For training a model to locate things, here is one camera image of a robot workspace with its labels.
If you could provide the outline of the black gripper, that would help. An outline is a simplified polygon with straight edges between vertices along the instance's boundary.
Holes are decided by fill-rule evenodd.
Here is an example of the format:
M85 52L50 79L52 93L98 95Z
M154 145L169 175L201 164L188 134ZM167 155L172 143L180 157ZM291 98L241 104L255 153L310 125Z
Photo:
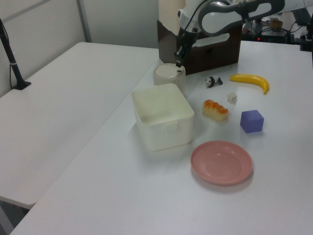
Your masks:
M199 36L199 31L197 28L193 28L191 32L180 28L178 33L178 41L179 41L179 48L174 53L176 58L176 66L180 68L182 63L188 57L190 47L197 41Z

